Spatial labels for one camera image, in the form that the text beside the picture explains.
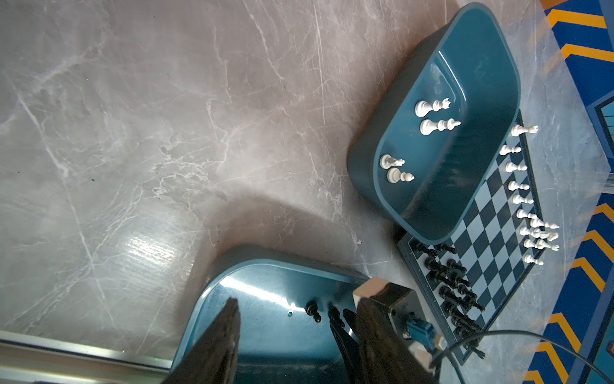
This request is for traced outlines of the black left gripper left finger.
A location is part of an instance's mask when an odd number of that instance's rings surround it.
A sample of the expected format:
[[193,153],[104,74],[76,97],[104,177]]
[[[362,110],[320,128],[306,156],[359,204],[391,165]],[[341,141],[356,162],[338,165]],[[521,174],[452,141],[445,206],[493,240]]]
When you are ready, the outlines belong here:
[[234,383],[240,327],[238,300],[228,299],[190,352],[162,383]]

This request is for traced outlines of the black and silver chessboard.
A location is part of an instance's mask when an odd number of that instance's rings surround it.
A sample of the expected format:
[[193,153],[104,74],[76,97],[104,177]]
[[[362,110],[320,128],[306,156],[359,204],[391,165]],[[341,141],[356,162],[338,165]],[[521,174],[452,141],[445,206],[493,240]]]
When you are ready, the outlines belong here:
[[[532,265],[523,262],[523,256],[531,254],[538,259],[543,253],[539,249],[523,247],[526,236],[520,235],[518,230],[529,227],[531,219],[516,217],[519,209],[539,218],[543,216],[529,152],[530,137],[530,134],[508,136],[505,145],[521,147],[522,151],[497,155],[493,161],[459,226],[445,240],[457,249],[457,254],[437,252],[441,264],[454,259],[467,269],[464,278],[470,282],[470,290],[485,310],[457,309],[475,321],[482,331],[492,326],[532,269]],[[526,165],[528,169],[508,173],[505,171],[507,163]],[[507,188],[510,181],[529,184],[530,189],[510,191]],[[516,194],[532,198],[534,204],[513,204],[512,197]]]

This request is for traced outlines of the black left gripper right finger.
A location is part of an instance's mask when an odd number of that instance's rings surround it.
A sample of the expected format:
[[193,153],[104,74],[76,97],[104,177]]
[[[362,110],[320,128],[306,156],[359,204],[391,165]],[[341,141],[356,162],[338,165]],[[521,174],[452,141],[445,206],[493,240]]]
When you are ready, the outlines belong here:
[[358,302],[360,368],[357,383],[435,383],[370,299]]

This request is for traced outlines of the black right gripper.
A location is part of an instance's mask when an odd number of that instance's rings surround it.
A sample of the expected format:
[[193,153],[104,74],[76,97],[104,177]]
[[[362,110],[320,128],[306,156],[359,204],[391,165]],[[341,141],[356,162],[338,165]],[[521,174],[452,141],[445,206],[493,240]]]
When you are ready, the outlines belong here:
[[426,320],[417,292],[372,277],[353,291],[356,305],[362,299],[369,299],[380,310],[403,345],[427,372],[433,374],[436,370],[432,365],[433,357],[446,348],[446,340]]

